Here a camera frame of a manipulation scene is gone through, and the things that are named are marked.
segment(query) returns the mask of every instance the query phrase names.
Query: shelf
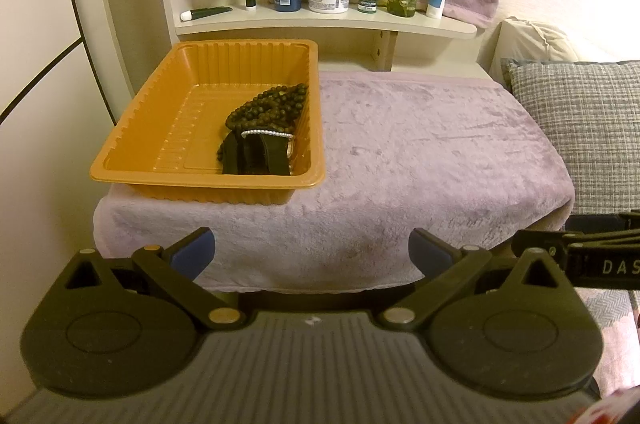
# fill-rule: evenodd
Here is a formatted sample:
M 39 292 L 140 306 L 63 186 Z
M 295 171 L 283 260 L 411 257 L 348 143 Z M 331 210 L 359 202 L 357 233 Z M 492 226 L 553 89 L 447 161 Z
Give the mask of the shelf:
M 305 7 L 295 13 L 279 13 L 273 9 L 273 6 L 258 6 L 256 11 L 249 12 L 241 6 L 228 13 L 207 16 L 199 20 L 190 22 L 178 20 L 175 24 L 175 32 L 181 35 L 262 27 L 351 27 L 412 32 L 459 40 L 470 39 L 476 35 L 476 26 L 452 18 L 433 20 L 424 13 L 415 13 L 413 18 L 401 18 L 387 13 L 384 8 L 379 8 L 377 13 L 367 14 L 360 13 L 354 4 L 350 5 L 349 11 L 341 14 L 313 13 Z

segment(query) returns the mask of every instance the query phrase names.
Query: plaid pillow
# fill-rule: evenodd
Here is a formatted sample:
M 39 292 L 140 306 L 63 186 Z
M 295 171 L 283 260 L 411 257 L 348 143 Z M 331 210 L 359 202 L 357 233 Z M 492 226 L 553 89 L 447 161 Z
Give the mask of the plaid pillow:
M 640 208 L 640 61 L 502 61 L 574 181 L 574 213 Z

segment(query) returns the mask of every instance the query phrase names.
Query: black clamp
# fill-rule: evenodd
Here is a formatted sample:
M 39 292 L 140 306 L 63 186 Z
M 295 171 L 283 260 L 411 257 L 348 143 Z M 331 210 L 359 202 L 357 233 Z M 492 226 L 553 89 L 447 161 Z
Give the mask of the black clamp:
M 640 211 L 581 215 L 579 220 L 570 227 L 623 229 L 598 233 L 523 229 L 515 234 L 511 249 L 516 257 L 529 247 L 545 249 L 575 287 L 640 289 Z
M 558 264 L 527 247 L 537 248 L 494 257 L 414 229 L 410 258 L 428 281 L 378 322 L 421 335 L 444 371 L 473 390 L 521 400 L 571 393 L 598 365 L 600 330 Z
M 180 371 L 211 330 L 245 317 L 192 280 L 213 260 L 201 227 L 131 258 L 76 253 L 29 319 L 20 351 L 36 384 L 83 397 L 144 390 Z

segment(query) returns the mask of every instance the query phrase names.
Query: plastic tray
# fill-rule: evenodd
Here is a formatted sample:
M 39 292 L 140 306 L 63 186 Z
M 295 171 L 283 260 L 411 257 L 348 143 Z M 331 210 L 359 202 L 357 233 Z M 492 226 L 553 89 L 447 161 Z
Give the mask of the plastic tray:
M 226 117 L 258 93 L 306 83 L 292 175 L 222 175 Z M 177 43 L 151 74 L 91 166 L 98 181 L 171 200 L 284 204 L 324 178 L 318 46 L 308 40 Z

